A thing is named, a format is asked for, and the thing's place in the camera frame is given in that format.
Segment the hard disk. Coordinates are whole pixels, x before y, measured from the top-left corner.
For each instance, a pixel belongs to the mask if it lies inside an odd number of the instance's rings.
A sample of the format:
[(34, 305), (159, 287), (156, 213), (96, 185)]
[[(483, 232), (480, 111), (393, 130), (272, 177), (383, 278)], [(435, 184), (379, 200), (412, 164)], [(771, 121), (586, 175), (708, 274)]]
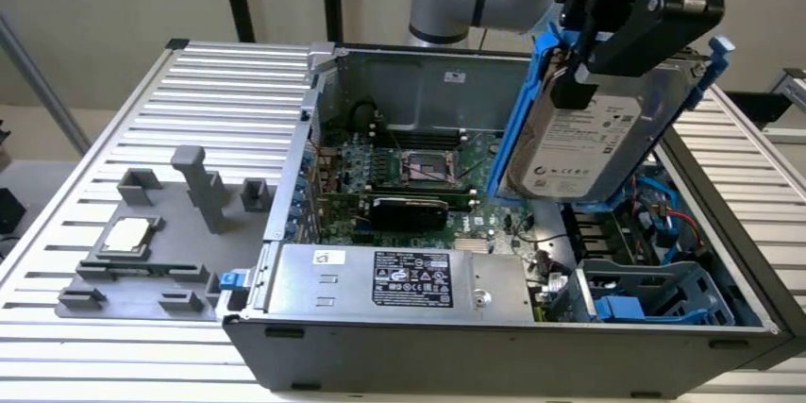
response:
[(548, 25), (532, 46), (485, 186), (503, 205), (547, 200), (610, 210), (664, 131), (726, 70), (735, 48), (715, 36), (708, 56), (679, 54), (638, 77), (580, 69), (572, 80), (595, 85), (591, 101), (583, 109), (559, 109), (549, 91), (567, 73), (560, 52), (575, 41), (575, 32)]

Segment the black block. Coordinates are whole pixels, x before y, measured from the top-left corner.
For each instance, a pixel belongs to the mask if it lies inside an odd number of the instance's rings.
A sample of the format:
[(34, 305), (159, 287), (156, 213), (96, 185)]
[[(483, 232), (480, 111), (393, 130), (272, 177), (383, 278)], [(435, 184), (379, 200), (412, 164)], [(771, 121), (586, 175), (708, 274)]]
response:
[(763, 128), (768, 123), (776, 122), (791, 106), (790, 99), (778, 93), (726, 92), (726, 95), (744, 116), (759, 128)]

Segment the black RAM slot bank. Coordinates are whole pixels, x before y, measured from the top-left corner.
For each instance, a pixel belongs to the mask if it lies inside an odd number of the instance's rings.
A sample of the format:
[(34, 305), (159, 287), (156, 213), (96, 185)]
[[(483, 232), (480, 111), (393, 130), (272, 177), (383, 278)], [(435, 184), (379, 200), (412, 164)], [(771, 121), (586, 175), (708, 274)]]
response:
[(459, 146), (457, 132), (416, 132), (381, 130), (375, 133), (372, 143), (381, 148), (452, 150)]
[(411, 187), (411, 186), (377, 186), (367, 185), (364, 187), (367, 193), (384, 193), (384, 194), (399, 194), (399, 195), (421, 195), (421, 196), (471, 196), (476, 195), (477, 192), (472, 187), (452, 188), (447, 186), (436, 187)]

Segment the CPU socket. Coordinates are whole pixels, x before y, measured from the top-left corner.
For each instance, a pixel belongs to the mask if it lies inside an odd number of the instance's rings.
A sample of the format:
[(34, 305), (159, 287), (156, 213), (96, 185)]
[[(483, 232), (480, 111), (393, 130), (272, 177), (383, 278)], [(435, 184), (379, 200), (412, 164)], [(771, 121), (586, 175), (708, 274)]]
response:
[(404, 185), (455, 185), (456, 153), (436, 150), (399, 150), (392, 161), (397, 164), (399, 181)]

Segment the green motherboard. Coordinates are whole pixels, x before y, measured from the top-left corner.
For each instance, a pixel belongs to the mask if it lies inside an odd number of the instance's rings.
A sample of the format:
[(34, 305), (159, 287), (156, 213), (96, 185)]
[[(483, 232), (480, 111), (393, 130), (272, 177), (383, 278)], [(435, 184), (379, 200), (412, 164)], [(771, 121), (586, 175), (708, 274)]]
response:
[[(376, 132), (340, 132), (329, 137), (321, 148), (317, 195), (317, 238), (321, 243), (453, 249), (456, 238), (477, 238), (487, 239), (495, 245), (488, 254), (513, 253), (524, 256), (551, 247), (563, 238), (563, 232), (552, 232), (537, 223), (525, 203), (507, 206), (485, 194), (488, 168), (500, 142), (497, 133), (460, 130), (459, 146), (452, 150), (437, 150), (456, 153), (455, 185), (404, 185), (399, 181), (397, 164), (392, 161), (393, 152), (424, 149), (376, 147), (372, 143)], [(445, 228), (429, 232), (372, 231), (357, 225), (352, 216), (365, 210), (371, 198), (399, 194), (367, 193), (367, 185), (472, 187), (477, 194), (400, 195), (445, 201), (449, 205)]]

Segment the copper chipset heatsink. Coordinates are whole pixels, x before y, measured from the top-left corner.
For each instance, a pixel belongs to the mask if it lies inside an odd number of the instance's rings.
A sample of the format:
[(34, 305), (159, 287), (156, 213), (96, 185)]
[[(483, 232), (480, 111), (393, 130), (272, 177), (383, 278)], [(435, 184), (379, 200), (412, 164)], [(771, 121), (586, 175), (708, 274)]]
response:
[(453, 241), (453, 249), (473, 253), (487, 254), (493, 249), (493, 244), (487, 239), (477, 238), (456, 238)]

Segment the black graphics card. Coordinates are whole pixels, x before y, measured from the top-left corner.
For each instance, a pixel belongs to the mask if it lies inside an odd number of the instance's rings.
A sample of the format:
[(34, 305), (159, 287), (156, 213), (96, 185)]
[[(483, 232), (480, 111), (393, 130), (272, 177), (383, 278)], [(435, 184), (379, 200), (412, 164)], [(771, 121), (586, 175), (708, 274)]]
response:
[(448, 212), (448, 203), (439, 199), (380, 195), (368, 200), (352, 220), (372, 231), (429, 232), (445, 228)]

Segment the silver power supply unit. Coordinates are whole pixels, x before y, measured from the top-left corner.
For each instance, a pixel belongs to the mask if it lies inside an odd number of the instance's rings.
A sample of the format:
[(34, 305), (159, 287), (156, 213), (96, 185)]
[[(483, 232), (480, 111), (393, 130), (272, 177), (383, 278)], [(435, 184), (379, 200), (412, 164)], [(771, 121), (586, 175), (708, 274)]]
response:
[(260, 288), (256, 307), (279, 320), (515, 327), (533, 321), (512, 255), (288, 244)]

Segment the black open PC case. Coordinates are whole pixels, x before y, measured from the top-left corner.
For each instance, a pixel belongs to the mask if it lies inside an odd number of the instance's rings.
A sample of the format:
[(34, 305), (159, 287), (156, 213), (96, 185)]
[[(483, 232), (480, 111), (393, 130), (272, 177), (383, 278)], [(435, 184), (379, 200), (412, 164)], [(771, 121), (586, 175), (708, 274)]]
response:
[[(806, 352), (806, 311), (683, 145), (664, 131), (610, 210), (527, 204), (564, 236), (521, 256), (533, 321), (525, 326), (271, 319), (260, 286), (279, 250), (317, 238), (319, 168), (331, 136), (369, 130), (491, 131), (500, 142), (529, 58), (453, 49), (320, 43), (251, 288), (225, 291), (221, 325), (257, 383), (275, 391), (674, 398), (723, 373), (768, 369)], [(698, 263), (732, 327), (580, 323), (555, 300), (582, 260)]]

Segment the blue case latch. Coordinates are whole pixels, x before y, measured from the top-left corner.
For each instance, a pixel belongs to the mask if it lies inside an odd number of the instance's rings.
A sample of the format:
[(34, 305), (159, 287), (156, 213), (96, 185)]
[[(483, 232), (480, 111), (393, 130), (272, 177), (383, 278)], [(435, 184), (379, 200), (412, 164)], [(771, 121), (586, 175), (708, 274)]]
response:
[(249, 269), (235, 269), (224, 273), (219, 279), (220, 290), (231, 292), (247, 291), (251, 288), (249, 275)]

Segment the gray parts rack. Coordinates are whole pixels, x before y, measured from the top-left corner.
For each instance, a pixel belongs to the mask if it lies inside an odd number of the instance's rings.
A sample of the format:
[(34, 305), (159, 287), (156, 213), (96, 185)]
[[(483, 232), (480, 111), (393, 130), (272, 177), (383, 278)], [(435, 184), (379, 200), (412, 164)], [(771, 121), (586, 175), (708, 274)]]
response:
[[(263, 178), (228, 184), (204, 165), (205, 150), (180, 145), (165, 181), (149, 168), (128, 169), (116, 185), (121, 201), (88, 256), (60, 291), (61, 318), (208, 322), (216, 317), (221, 275), (257, 261), (273, 189)], [(152, 227), (130, 252), (102, 249), (120, 218), (149, 220)], [(167, 277), (114, 276), (109, 264), (168, 265)]]

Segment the green RAM stick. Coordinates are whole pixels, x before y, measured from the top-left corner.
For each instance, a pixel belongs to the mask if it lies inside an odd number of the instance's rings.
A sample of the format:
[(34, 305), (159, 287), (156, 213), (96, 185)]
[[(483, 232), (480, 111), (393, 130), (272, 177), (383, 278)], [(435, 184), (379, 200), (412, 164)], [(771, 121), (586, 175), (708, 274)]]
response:
[(167, 277), (171, 272), (168, 265), (148, 265), (137, 263), (117, 263), (106, 266), (106, 271), (114, 276), (128, 277)]

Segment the black box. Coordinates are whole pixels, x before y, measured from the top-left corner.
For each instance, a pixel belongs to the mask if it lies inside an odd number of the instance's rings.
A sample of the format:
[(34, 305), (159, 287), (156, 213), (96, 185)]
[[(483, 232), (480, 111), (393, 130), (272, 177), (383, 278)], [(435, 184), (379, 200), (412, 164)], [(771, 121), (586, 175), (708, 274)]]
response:
[(17, 228), (26, 209), (8, 188), (0, 188), (0, 235), (10, 234)]

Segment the aluminium profile rail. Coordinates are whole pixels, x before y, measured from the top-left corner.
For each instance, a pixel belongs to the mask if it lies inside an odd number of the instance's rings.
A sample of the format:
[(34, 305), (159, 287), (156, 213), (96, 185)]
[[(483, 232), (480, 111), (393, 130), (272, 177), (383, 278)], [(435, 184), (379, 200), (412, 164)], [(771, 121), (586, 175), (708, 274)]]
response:
[(762, 132), (774, 143), (806, 145), (806, 69), (784, 68), (771, 94), (786, 97), (790, 106)]

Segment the aluminium frame post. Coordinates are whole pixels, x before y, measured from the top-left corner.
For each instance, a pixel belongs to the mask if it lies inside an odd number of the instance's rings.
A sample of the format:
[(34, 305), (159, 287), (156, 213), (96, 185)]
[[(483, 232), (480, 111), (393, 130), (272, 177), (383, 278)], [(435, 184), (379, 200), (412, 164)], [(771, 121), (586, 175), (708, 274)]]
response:
[(30, 87), (44, 109), (50, 114), (69, 144), (76, 151), (84, 155), (90, 147), (90, 142), (78, 122), (61, 103), (56, 93), (26, 52), (26, 49), (17, 39), (10, 25), (0, 12), (0, 46), (2, 47), (17, 72), (22, 76)]

